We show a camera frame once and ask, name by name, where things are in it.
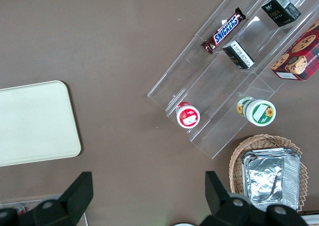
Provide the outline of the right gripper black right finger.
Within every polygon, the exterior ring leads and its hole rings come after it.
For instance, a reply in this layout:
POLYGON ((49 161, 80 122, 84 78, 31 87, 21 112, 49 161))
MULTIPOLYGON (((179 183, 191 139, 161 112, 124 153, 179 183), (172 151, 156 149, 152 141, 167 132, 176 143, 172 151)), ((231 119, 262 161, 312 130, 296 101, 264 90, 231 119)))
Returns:
POLYGON ((205 197, 211 215, 202 226, 266 226, 266 213, 238 196, 230 196, 215 171, 205 173, 205 197))

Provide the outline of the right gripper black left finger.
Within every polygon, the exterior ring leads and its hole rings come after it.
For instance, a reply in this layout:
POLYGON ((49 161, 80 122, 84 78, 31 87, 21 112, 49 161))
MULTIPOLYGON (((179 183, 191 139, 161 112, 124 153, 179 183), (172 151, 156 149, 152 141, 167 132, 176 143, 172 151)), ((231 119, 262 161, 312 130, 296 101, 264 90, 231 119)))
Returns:
POLYGON ((93 198, 91 172, 82 172, 56 200, 41 202, 21 215, 20 226, 76 226, 93 198))

